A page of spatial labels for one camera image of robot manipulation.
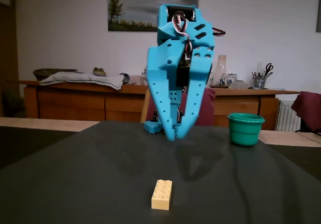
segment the wooden sideboard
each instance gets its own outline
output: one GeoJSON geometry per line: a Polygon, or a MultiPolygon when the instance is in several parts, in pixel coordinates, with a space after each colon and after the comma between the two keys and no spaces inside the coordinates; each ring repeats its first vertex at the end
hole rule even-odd
{"type": "MultiPolygon", "coordinates": [[[[27,85],[26,117],[56,120],[139,122],[147,86],[123,85],[117,91],[92,83],[58,83],[40,86],[37,81],[19,81],[27,85]]],[[[277,118],[276,94],[297,91],[215,88],[213,125],[228,126],[230,113],[249,113],[265,118],[264,130],[274,130],[277,118]]]]}

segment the wicker basket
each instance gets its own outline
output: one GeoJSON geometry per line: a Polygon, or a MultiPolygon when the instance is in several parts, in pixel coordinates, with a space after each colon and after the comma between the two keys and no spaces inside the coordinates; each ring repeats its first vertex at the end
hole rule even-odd
{"type": "Polygon", "coordinates": [[[76,69],[42,68],[42,69],[35,70],[33,73],[36,79],[38,81],[41,81],[57,72],[77,72],[77,70],[76,69]]]}

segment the blue robotic gripper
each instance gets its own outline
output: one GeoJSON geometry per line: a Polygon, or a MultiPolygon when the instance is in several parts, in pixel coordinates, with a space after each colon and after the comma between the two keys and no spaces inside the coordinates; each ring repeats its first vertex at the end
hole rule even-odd
{"type": "Polygon", "coordinates": [[[169,140],[184,138],[199,115],[214,56],[212,24],[196,6],[162,5],[157,18],[157,47],[148,49],[147,82],[157,112],[144,128],[164,129],[169,140]],[[180,112],[187,87],[185,114],[180,112]]]}

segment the green plastic pot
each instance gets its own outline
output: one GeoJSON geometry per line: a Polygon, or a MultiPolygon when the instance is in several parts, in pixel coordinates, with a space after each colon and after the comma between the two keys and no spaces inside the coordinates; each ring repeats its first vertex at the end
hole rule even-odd
{"type": "Polygon", "coordinates": [[[259,115],[233,113],[227,116],[230,120],[230,139],[241,146],[256,145],[264,118],[259,115]]]}

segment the yellow lego brick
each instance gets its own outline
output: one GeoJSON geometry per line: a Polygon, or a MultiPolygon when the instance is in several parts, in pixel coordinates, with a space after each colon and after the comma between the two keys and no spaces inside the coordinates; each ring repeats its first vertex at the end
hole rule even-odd
{"type": "Polygon", "coordinates": [[[169,210],[172,195],[172,181],[158,180],[151,197],[151,208],[169,210]]]}

